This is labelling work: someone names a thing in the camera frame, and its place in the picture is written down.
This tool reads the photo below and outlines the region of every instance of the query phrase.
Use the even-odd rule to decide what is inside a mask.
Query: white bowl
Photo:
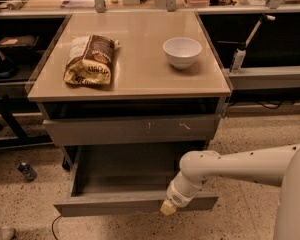
[[[163,50],[173,67],[186,69],[196,62],[202,46],[191,38],[175,37],[164,42]]]

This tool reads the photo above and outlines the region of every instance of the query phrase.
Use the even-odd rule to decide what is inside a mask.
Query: white robotic arm
[[[187,206],[216,176],[282,186],[275,239],[300,239],[296,237],[300,236],[300,209],[296,209],[300,207],[300,144],[222,156],[215,151],[188,152],[180,160],[180,172],[168,187],[161,212],[170,215]]]

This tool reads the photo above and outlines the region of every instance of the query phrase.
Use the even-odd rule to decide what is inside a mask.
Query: desk
[[[99,34],[121,43],[109,86],[63,81],[71,39]],[[199,60],[179,71],[166,61],[165,40],[202,44]],[[28,98],[72,168],[63,216],[158,211],[178,159],[213,138],[230,88],[194,12],[73,14]],[[201,193],[188,209],[209,209]]]

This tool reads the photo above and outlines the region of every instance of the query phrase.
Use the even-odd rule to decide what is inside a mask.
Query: drawer
[[[55,208],[64,217],[159,212],[186,143],[81,146],[70,192]],[[182,210],[212,209],[216,193],[200,192]]]
[[[167,115],[45,120],[57,146],[206,140],[219,115]]]

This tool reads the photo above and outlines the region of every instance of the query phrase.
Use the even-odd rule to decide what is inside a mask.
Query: speckled floor
[[[209,149],[229,154],[296,143],[300,106],[233,107]],[[18,239],[54,239],[51,224],[59,214],[53,203],[66,197],[70,181],[62,159],[52,145],[0,150],[0,226],[15,227]],[[17,171],[22,161],[35,168],[35,181],[26,182]],[[63,240],[272,239],[279,188],[216,178],[206,190],[220,195],[211,211],[60,218],[54,229]]]

